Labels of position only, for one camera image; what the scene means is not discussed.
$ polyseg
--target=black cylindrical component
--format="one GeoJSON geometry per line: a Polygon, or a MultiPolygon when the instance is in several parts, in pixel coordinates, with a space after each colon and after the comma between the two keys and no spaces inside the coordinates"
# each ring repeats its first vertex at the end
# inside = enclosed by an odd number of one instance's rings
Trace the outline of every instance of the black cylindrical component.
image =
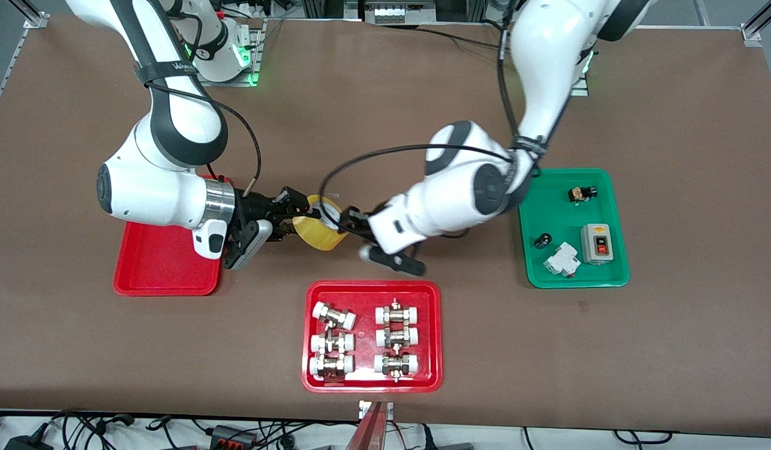
{"type": "Polygon", "coordinates": [[[537,249],[542,249],[549,245],[549,243],[552,242],[552,235],[549,233],[543,233],[541,236],[538,236],[538,239],[533,242],[533,245],[537,249]]]}

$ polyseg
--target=metal fitting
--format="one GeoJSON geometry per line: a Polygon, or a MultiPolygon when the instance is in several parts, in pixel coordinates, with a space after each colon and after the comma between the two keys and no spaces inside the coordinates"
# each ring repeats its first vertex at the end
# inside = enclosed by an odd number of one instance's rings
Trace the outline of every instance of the metal fitting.
{"type": "Polygon", "coordinates": [[[394,299],[388,307],[374,308],[374,322],[377,325],[388,325],[391,322],[402,322],[407,328],[408,325],[415,325],[417,322],[416,307],[403,308],[402,305],[394,299]]]}
{"type": "Polygon", "coordinates": [[[311,357],[309,368],[311,375],[322,378],[343,377],[345,374],[355,371],[355,362],[352,355],[339,355],[337,358],[319,355],[311,357]]]}
{"type": "Polygon", "coordinates": [[[316,302],[314,306],[314,319],[327,324],[329,328],[336,328],[339,325],[345,330],[351,330],[355,324],[357,316],[348,310],[338,311],[333,309],[332,305],[325,302],[316,302]]]}
{"type": "Polygon", "coordinates": [[[400,377],[408,376],[419,371],[419,361],[416,355],[374,356],[374,371],[383,375],[390,375],[394,382],[399,381],[400,377]]]}
{"type": "Polygon", "coordinates": [[[355,349],[355,336],[351,333],[339,331],[338,336],[333,336],[332,330],[327,330],[321,335],[311,336],[311,351],[314,353],[331,353],[338,350],[338,355],[355,349]]]}
{"type": "Polygon", "coordinates": [[[390,327],[374,331],[377,347],[391,348],[396,353],[404,347],[419,343],[419,330],[416,327],[403,327],[402,330],[391,331],[390,327]]]}

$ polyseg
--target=gray floor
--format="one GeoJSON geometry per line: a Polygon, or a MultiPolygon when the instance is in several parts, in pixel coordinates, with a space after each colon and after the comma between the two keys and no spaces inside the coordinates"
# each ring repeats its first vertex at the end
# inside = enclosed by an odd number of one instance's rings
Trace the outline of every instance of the gray floor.
{"type": "MultiPolygon", "coordinates": [[[[752,17],[767,0],[704,0],[711,25],[734,26],[752,17]]],[[[68,13],[63,0],[34,0],[42,11],[68,13]]],[[[24,18],[8,0],[0,0],[0,84],[5,77],[11,55],[22,35],[24,18]]],[[[649,9],[645,25],[699,25],[692,0],[659,0],[649,9]]],[[[771,25],[762,33],[763,50],[771,69],[771,25]]]]}

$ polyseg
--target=velcro strap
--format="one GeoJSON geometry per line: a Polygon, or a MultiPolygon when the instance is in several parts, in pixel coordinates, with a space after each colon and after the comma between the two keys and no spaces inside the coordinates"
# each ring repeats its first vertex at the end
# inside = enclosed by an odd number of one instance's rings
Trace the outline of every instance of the velcro strap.
{"type": "Polygon", "coordinates": [[[138,81],[146,86],[146,83],[155,79],[196,75],[197,68],[188,61],[154,62],[143,67],[135,68],[135,73],[138,81]]]}

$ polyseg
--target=power adapter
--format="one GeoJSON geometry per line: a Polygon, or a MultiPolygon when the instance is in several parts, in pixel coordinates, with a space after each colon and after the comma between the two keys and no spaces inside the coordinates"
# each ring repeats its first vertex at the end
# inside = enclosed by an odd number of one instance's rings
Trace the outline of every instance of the power adapter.
{"type": "Polygon", "coordinates": [[[53,448],[51,445],[44,444],[30,436],[16,436],[8,441],[5,450],[53,450],[53,448]]]}

